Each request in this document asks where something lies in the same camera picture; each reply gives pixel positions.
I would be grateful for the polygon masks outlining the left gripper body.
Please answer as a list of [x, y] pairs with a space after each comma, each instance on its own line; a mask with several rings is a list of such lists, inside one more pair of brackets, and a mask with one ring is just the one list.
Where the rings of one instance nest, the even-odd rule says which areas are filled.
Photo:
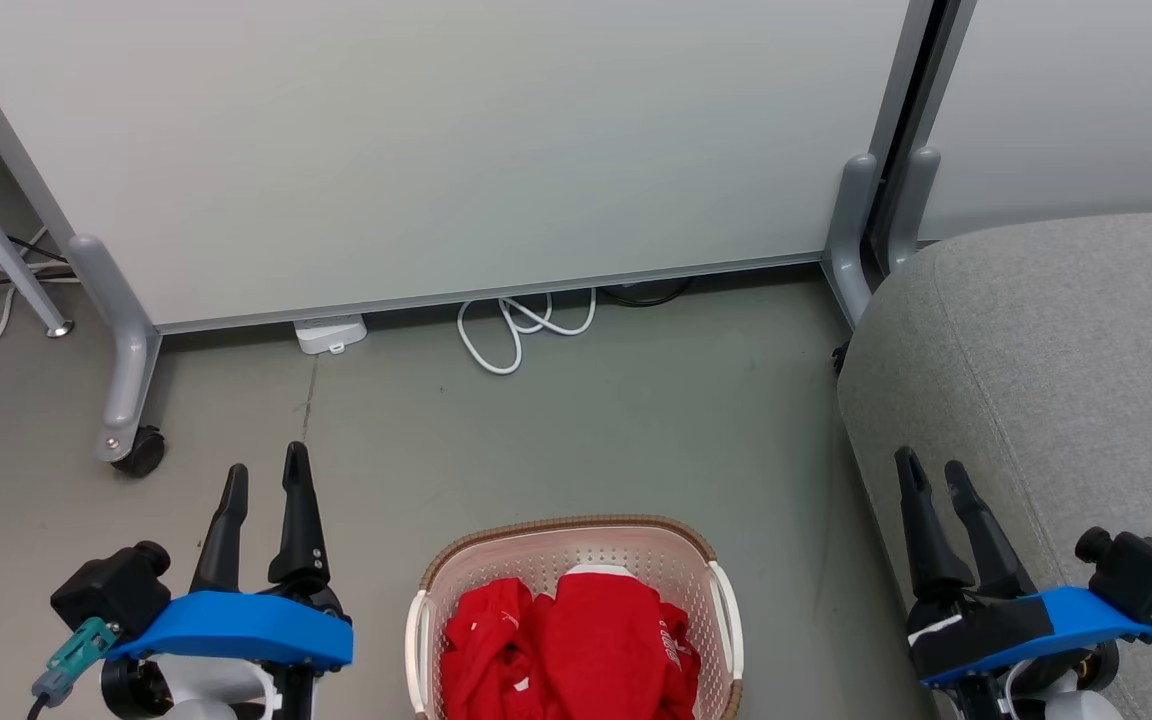
[[100, 691], [116, 719], [314, 719], [324, 680], [351, 664], [124, 657], [104, 662]]

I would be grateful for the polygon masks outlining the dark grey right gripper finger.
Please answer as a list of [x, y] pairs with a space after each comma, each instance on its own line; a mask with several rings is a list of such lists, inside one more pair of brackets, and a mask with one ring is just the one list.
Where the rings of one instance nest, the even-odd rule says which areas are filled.
[[972, 547], [979, 575], [977, 591], [996, 600], [1015, 600], [1037, 593], [1036, 583], [1021, 564], [995, 514], [973, 487], [967, 468], [952, 460], [946, 462], [943, 471], [952, 506]]
[[952, 550], [934, 509], [931, 480], [916, 452], [909, 446], [902, 446], [897, 448], [893, 460], [901, 488], [900, 509], [916, 600], [938, 601], [972, 588], [972, 570]]

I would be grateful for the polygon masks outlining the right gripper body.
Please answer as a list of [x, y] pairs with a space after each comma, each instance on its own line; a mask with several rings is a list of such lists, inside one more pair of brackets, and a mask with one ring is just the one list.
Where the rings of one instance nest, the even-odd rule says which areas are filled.
[[970, 594], [942, 594], [914, 602], [908, 615], [909, 659], [922, 683], [948, 683], [970, 670], [1038, 659], [1053, 635], [1051, 591], [1016, 600], [983, 602]]

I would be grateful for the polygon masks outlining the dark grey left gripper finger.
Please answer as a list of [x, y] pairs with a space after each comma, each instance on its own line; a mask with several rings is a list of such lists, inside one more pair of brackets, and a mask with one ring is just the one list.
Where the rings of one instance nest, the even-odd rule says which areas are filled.
[[270, 561], [270, 583], [289, 592], [324, 591], [329, 583], [329, 560], [305, 444], [291, 442], [285, 450], [282, 488], [282, 533], [276, 555]]
[[247, 465], [230, 467], [218, 509], [200, 544], [200, 556], [189, 584], [189, 592], [238, 592], [241, 569], [241, 529], [247, 520], [250, 479]]

